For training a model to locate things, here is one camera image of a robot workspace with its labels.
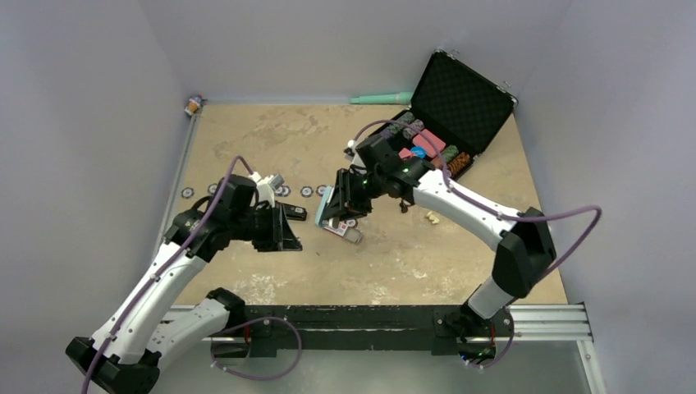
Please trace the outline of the black stapler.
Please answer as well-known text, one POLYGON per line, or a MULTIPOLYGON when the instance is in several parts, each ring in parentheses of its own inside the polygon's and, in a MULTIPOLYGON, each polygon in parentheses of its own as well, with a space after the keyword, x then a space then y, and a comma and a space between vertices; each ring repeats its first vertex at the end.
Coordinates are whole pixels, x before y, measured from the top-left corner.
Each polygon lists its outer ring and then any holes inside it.
POLYGON ((308 211, 304 207, 285 203, 282 207, 288 220, 305 222, 308 218, 308 211))

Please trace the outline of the light blue stapler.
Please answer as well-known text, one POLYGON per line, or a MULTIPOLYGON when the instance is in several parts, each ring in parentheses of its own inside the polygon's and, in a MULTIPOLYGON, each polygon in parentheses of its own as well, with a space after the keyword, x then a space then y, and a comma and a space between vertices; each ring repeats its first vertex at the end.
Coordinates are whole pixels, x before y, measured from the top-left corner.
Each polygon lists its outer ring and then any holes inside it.
POLYGON ((318 205, 318 209, 316 211, 316 214, 314 215, 314 223, 319 229, 324 228, 323 213, 327 207, 328 202, 331 199, 332 192, 333 192, 332 186, 325 186, 323 189, 320 203, 318 205))

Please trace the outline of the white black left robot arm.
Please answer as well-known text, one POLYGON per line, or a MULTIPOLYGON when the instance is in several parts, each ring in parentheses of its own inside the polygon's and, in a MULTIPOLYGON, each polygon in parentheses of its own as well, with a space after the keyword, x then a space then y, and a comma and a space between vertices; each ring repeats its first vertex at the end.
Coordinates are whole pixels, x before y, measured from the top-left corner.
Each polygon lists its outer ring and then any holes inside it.
POLYGON ((148 393, 161 373, 193 345, 214 334, 269 334, 276 318, 255 315, 232 292, 210 291, 193 309, 164 322, 188 283, 233 241, 259 252, 299 251, 275 193, 279 175, 229 175, 206 197, 178 214, 136 288, 117 312, 89 337, 76 337, 66 355, 109 393, 148 393))

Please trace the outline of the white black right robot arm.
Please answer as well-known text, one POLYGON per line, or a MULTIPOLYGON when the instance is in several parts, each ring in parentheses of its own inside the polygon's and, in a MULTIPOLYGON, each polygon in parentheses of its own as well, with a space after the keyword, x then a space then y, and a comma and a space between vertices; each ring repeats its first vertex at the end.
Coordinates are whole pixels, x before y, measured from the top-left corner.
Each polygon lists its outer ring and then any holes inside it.
POLYGON ((477 236, 494 251, 490 277, 462 305, 460 321, 470 333, 492 325, 493 316, 516 299, 525 298, 556 258, 556 248, 543 213, 520 212, 497 204, 457 184, 428 160, 403 159, 380 135, 348 148, 349 169, 337 171, 326 189, 319 217, 332 225, 364 218, 374 199, 387 195, 439 213, 477 236))

